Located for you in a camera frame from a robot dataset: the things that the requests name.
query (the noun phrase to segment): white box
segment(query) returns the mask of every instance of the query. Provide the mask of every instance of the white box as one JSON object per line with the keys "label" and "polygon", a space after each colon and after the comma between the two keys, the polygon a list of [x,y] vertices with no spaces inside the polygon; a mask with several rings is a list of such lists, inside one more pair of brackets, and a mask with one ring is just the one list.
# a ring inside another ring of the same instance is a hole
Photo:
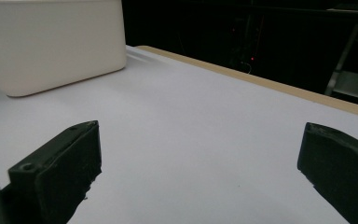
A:
{"label": "white box", "polygon": [[24,96],[121,69],[121,0],[0,0],[0,91]]}

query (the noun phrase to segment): wooden table edge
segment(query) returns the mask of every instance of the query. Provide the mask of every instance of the wooden table edge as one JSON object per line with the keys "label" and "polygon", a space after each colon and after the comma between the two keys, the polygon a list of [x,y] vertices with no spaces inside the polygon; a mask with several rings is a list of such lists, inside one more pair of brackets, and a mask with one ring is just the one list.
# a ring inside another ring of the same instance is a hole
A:
{"label": "wooden table edge", "polygon": [[262,77],[252,76],[243,72],[239,72],[233,69],[225,68],[220,65],[206,63],[200,60],[192,59],[183,55],[179,55],[176,53],[168,52],[162,49],[156,49],[149,46],[137,46],[137,49],[142,49],[148,52],[155,53],[157,55],[161,55],[167,58],[171,58],[177,60],[182,63],[189,63],[192,65],[196,65],[198,67],[220,73],[229,77],[234,77],[243,81],[251,82],[259,86],[267,87],[273,89],[275,91],[281,91],[284,93],[288,93],[294,95],[296,97],[300,97],[302,99],[312,101],[314,103],[318,103],[321,105],[327,105],[330,107],[334,107],[339,110],[347,111],[352,114],[358,115],[358,105],[350,102],[346,102],[343,100],[339,100],[330,96],[322,95],[319,93],[315,93],[312,91],[302,90],[300,88],[296,88],[293,86],[285,85],[279,82],[271,81]]}

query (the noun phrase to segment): table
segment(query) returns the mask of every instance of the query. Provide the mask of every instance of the table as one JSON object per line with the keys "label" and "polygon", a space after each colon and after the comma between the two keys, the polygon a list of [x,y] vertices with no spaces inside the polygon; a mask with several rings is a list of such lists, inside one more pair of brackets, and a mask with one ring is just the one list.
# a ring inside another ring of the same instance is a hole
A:
{"label": "table", "polygon": [[127,51],[112,74],[21,98],[0,92],[1,188],[17,161],[97,119],[103,172],[69,223],[346,223],[296,161],[306,122],[358,138],[358,105]]}

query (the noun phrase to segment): screw hole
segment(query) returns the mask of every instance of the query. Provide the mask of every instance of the screw hole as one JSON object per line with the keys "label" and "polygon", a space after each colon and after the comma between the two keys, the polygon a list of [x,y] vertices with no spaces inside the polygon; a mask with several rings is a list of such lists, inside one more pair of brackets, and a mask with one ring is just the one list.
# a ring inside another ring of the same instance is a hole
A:
{"label": "screw hole", "polygon": [[34,169],[34,165],[32,163],[25,163],[20,167],[20,169],[23,171],[30,171]]}

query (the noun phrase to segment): white plastic bin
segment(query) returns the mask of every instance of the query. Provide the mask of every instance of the white plastic bin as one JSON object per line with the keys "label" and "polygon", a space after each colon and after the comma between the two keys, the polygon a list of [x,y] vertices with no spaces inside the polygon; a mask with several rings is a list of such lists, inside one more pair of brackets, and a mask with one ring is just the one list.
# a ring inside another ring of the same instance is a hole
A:
{"label": "white plastic bin", "polygon": [[24,96],[121,69],[121,0],[0,0],[0,91]]}

